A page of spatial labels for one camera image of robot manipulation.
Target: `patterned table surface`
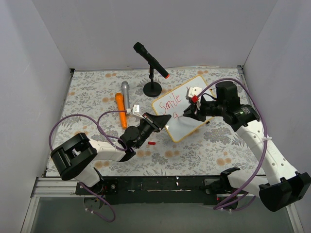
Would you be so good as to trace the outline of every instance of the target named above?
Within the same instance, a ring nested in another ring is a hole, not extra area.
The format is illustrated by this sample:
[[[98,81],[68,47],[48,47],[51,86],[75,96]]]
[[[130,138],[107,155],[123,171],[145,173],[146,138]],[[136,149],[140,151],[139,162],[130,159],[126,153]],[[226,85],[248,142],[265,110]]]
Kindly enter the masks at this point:
[[[224,77],[240,79],[235,68],[179,68],[170,69],[169,73],[170,78],[164,79],[155,72],[155,80],[161,83],[163,94],[197,74],[202,74],[208,83]],[[121,92],[122,81],[128,81],[130,85],[130,102],[139,103],[142,113],[155,114],[151,102],[156,98],[147,97],[142,91],[149,81],[147,70],[81,71],[73,75],[62,117],[80,113],[97,120],[101,113],[117,110],[114,96]],[[238,92],[242,103],[247,103],[246,93],[240,86]],[[128,117],[127,123],[137,126],[139,120]],[[116,113],[104,116],[100,125],[109,135],[121,136],[124,132]],[[72,117],[58,128],[53,147],[79,132],[94,140],[106,140],[93,122]],[[179,143],[174,143],[165,130],[153,133],[148,141],[154,141],[156,145],[145,143],[127,162],[96,161],[92,164],[104,176],[218,175],[233,166],[251,172],[258,164],[251,150],[221,117],[215,117],[210,124],[200,127]],[[59,177],[51,159],[46,177]]]

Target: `white plastic casing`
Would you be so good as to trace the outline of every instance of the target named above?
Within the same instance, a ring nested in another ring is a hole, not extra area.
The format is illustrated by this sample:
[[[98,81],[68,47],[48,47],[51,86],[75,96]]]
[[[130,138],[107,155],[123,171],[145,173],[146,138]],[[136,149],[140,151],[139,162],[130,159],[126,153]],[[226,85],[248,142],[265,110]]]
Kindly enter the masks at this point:
[[[231,187],[240,188],[245,183],[245,181],[248,180],[250,176],[251,176],[250,173],[247,173],[243,170],[239,170],[232,172],[228,176],[228,179]],[[259,197],[259,190],[260,190],[259,185],[266,183],[268,183],[268,180],[266,178],[255,176],[251,181],[251,183],[249,183],[243,190]]]
[[[108,142],[95,141],[93,139],[89,140],[90,144],[97,151],[97,156],[93,159],[95,160],[113,160],[120,161],[125,155],[124,151],[116,149]],[[122,148],[122,146],[116,142],[116,146]],[[99,181],[99,176],[95,169],[91,165],[87,167],[75,177],[75,180],[83,182],[87,187],[94,186]]]
[[[186,99],[190,100],[193,96],[198,96],[201,92],[202,92],[202,88],[200,87],[197,87],[197,86],[189,87],[187,91]]]
[[[258,161],[263,151],[263,126],[261,121],[251,121],[248,126],[241,126],[237,134],[246,142]],[[296,176],[294,168],[277,149],[272,140],[268,139],[268,147],[262,164],[267,180],[270,185],[280,183],[280,178],[290,179]]]

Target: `small whiteboard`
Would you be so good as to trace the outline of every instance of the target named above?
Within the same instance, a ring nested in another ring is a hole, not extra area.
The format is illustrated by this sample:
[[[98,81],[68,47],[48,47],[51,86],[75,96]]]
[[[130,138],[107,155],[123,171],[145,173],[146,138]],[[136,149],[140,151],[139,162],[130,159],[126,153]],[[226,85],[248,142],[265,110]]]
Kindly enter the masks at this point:
[[[181,84],[180,86],[173,89],[171,92],[161,96],[152,102],[152,108],[157,115],[171,114],[172,118],[169,120],[165,129],[170,135],[173,142],[180,142],[190,133],[195,131],[200,126],[204,125],[206,122],[212,119],[207,119],[204,123],[190,117],[182,116],[184,110],[189,107],[189,102],[186,99],[187,89],[189,87],[200,87],[204,89],[207,87],[207,82],[204,77],[197,75],[187,82]],[[211,97],[204,95],[205,100],[213,100]]]

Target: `floor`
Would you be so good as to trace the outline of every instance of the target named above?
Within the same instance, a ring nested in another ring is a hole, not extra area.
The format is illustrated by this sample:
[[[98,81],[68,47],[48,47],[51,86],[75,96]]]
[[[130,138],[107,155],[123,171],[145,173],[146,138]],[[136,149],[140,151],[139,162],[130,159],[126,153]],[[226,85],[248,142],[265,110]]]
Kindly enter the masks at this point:
[[[250,200],[247,197],[241,205]],[[198,203],[114,205],[116,220],[106,223],[86,212],[83,198],[40,198],[32,233],[293,233],[286,209],[267,210],[257,198],[229,214]],[[110,209],[99,212],[111,217]]]
[[[171,91],[188,79],[201,74],[208,83],[219,78],[240,79],[236,68],[177,68],[169,69],[170,78],[155,73],[155,80],[162,85],[162,93]],[[109,110],[117,110],[115,94],[121,91],[121,82],[130,85],[130,102],[139,103],[141,111],[155,114],[151,102],[155,98],[143,94],[142,88],[149,81],[147,70],[76,71],[73,75],[62,117],[85,114],[95,119]],[[247,103],[246,93],[238,87],[242,103]],[[138,120],[128,117],[128,125],[137,126]],[[124,132],[118,114],[106,115],[100,122],[109,135],[120,136]],[[88,119],[69,118],[57,130],[53,147],[57,147],[79,132],[89,138],[105,141]],[[165,130],[153,133],[137,154],[127,162],[96,161],[93,165],[104,176],[154,176],[154,175],[219,175],[223,170],[237,166],[253,171],[258,162],[247,145],[226,125],[221,117],[215,117],[179,143],[171,140]],[[59,177],[53,161],[47,164],[46,177]]]

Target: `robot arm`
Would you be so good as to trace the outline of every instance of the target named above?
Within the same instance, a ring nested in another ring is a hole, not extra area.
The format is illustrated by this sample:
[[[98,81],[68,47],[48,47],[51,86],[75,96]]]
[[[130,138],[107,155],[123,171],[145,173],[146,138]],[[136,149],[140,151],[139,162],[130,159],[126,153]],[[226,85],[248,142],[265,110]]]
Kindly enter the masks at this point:
[[[85,133],[79,133],[55,148],[51,158],[64,181],[76,179],[88,187],[93,187],[100,179],[100,173],[90,163],[95,160],[114,160],[125,162],[136,153],[132,148],[140,148],[153,132],[160,132],[171,115],[155,116],[149,113],[139,114],[139,105],[135,104],[133,116],[140,119],[139,126],[128,127],[121,140],[112,146],[110,143],[89,139]],[[115,148],[127,148],[121,151]]]
[[[243,190],[260,197],[271,211],[303,198],[311,184],[308,173],[300,174],[277,149],[270,138],[264,138],[263,126],[256,111],[250,105],[240,104],[237,87],[233,82],[216,84],[217,99],[206,101],[196,97],[201,88],[189,88],[186,98],[190,106],[183,116],[205,121],[207,116],[220,116],[246,142],[255,157],[260,160],[264,140],[268,140],[267,151],[262,163],[266,178],[255,177]],[[240,188],[250,175],[239,168],[230,168],[221,173],[224,186]]]

